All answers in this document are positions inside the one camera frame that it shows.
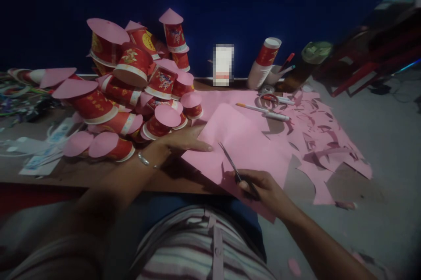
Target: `striped shirt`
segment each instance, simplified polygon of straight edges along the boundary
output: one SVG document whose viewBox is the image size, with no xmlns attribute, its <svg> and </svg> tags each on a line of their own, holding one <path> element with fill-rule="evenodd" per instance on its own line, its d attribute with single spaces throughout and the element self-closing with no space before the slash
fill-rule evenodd
<svg viewBox="0 0 421 280">
<path fill-rule="evenodd" d="M 106 246 L 88 234 L 64 237 L 32 253 L 8 279 L 100 279 Z M 208 206 L 182 208 L 153 226 L 127 278 L 275 279 L 242 228 Z"/>
</svg>

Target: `chair leg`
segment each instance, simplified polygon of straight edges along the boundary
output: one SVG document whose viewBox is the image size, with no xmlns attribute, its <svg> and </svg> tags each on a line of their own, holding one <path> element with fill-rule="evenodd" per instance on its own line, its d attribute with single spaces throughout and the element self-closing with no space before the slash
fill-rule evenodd
<svg viewBox="0 0 421 280">
<path fill-rule="evenodd" d="M 379 67 L 379 64 L 378 63 L 367 62 L 362 67 L 360 67 L 360 69 L 356 73 L 354 73 L 354 75 L 349 80 L 347 80 L 345 83 L 343 83 L 342 85 L 340 85 L 332 93 L 331 96 L 332 97 L 336 97 L 337 95 L 339 95 L 340 93 L 342 93 L 343 91 L 345 91 L 346 89 L 348 89 L 349 87 L 351 87 L 352 85 L 354 85 L 356 82 L 358 82 L 360 79 L 362 79 L 365 76 L 367 76 L 368 74 L 370 74 L 372 71 L 374 71 L 378 67 Z"/>
</svg>

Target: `red paper cup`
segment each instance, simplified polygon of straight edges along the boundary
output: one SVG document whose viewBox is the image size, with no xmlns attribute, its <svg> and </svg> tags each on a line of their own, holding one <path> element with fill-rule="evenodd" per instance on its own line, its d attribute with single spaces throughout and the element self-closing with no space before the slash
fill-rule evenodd
<svg viewBox="0 0 421 280">
<path fill-rule="evenodd" d="M 92 57 L 92 61 L 95 63 L 95 66 L 97 69 L 96 73 L 98 74 L 98 76 L 104 76 L 104 75 L 110 74 L 115 69 L 115 66 L 102 64 L 98 59 L 95 59 L 94 57 Z"/>
<path fill-rule="evenodd" d="M 152 59 L 160 59 L 158 52 L 152 43 L 152 40 L 146 32 L 146 27 L 126 31 L 130 36 L 132 43 L 142 47 L 147 53 L 151 55 Z"/>
<path fill-rule="evenodd" d="M 282 41 L 278 38 L 270 37 L 266 38 L 262 49 L 257 56 L 256 63 L 261 66 L 270 66 L 273 64 L 276 55 L 278 54 L 279 47 Z"/>
<path fill-rule="evenodd" d="M 178 104 L 175 110 L 177 110 L 178 114 L 180 115 L 181 122 L 180 122 L 180 125 L 178 125 L 177 127 L 173 127 L 173 130 L 179 130 L 186 126 L 187 118 L 185 114 L 183 113 L 183 109 L 184 109 L 183 105 L 180 102 L 177 102 L 177 101 L 174 101 L 174 102 Z"/>
<path fill-rule="evenodd" d="M 140 89 L 120 81 L 111 74 L 101 76 L 96 81 L 105 95 L 121 100 L 124 104 L 136 106 L 141 93 Z"/>
<path fill-rule="evenodd" d="M 189 58 L 187 57 L 187 51 L 183 53 L 171 53 L 172 59 L 180 70 L 184 72 L 190 71 Z"/>
<path fill-rule="evenodd" d="M 150 77 L 148 86 L 145 88 L 145 92 L 161 99 L 170 100 L 176 78 L 176 73 L 162 67 L 156 67 L 155 72 Z"/>
<path fill-rule="evenodd" d="M 64 99 L 85 119 L 87 124 L 101 124 L 112 119 L 117 107 L 97 90 L 98 82 L 66 79 L 52 94 L 53 98 Z"/>
<path fill-rule="evenodd" d="M 170 106 L 156 107 L 153 117 L 143 125 L 144 134 L 151 140 L 156 140 L 171 131 L 171 128 L 180 125 L 179 113 Z"/>
<path fill-rule="evenodd" d="M 159 99 L 157 97 L 153 97 L 146 103 L 146 106 L 148 106 L 151 110 L 155 110 L 155 108 L 158 107 L 159 105 L 168 105 L 177 110 L 178 104 L 179 104 L 178 102 L 172 99 L 164 100 L 164 99 Z"/>
<path fill-rule="evenodd" d="M 121 45 L 130 41 L 127 32 L 119 25 L 100 18 L 91 18 L 86 22 L 92 30 L 92 57 L 107 66 L 116 66 L 123 54 Z"/>
<path fill-rule="evenodd" d="M 63 148 L 63 155 L 68 157 L 89 157 L 88 150 L 92 141 L 93 135 L 87 131 L 75 133 L 66 141 Z"/>
<path fill-rule="evenodd" d="M 152 57 L 141 47 L 133 43 L 125 43 L 123 56 L 115 67 L 113 74 L 120 81 L 143 88 L 148 85 L 148 68 Z"/>
<path fill-rule="evenodd" d="M 103 132 L 92 141 L 88 154 L 92 158 L 107 157 L 124 162 L 132 157 L 135 148 L 130 141 L 120 138 L 116 133 Z"/>
<path fill-rule="evenodd" d="M 188 92 L 193 92 L 193 80 L 194 77 L 190 73 L 179 73 L 177 79 L 175 80 L 174 87 L 172 89 L 171 98 L 175 100 L 180 100 L 181 96 L 183 96 L 184 94 Z"/>
<path fill-rule="evenodd" d="M 118 112 L 114 118 L 103 124 L 98 124 L 98 126 L 121 136 L 126 136 L 139 129 L 142 123 L 142 116 L 139 119 L 133 113 Z"/>
<path fill-rule="evenodd" d="M 196 92 L 184 94 L 180 99 L 184 107 L 184 114 L 191 120 L 200 119 L 203 116 L 203 108 L 201 106 L 202 97 Z"/>
<path fill-rule="evenodd" d="M 178 25 L 164 24 L 165 38 L 167 40 L 168 51 L 175 53 L 186 52 L 188 46 L 184 38 L 183 27 Z"/>
</svg>

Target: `bottle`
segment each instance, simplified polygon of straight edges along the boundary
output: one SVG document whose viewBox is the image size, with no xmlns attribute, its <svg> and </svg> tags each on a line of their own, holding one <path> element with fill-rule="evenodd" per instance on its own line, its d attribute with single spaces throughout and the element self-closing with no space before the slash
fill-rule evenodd
<svg viewBox="0 0 421 280">
<path fill-rule="evenodd" d="M 313 71 L 328 57 L 333 45 L 326 41 L 309 42 L 301 52 L 301 60 L 291 71 L 285 81 L 276 86 L 277 92 L 293 93 L 298 90 Z"/>
</svg>

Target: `stack of paper cups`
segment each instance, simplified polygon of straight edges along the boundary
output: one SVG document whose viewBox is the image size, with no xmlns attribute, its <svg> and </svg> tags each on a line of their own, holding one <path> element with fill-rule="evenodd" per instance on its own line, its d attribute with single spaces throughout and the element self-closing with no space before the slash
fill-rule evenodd
<svg viewBox="0 0 421 280">
<path fill-rule="evenodd" d="M 250 89 L 258 89 L 262 86 L 266 76 L 272 69 L 272 64 L 278 54 L 282 41 L 278 38 L 266 38 L 257 59 L 251 67 L 247 86 Z"/>
</svg>

